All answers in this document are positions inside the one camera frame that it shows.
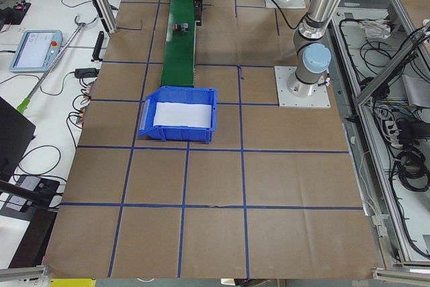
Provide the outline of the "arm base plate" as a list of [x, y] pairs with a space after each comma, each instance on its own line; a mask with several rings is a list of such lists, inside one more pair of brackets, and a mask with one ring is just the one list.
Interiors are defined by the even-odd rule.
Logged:
[[323, 76], [307, 85], [296, 78], [297, 67], [274, 66], [277, 97], [281, 108], [329, 109], [327, 85]]

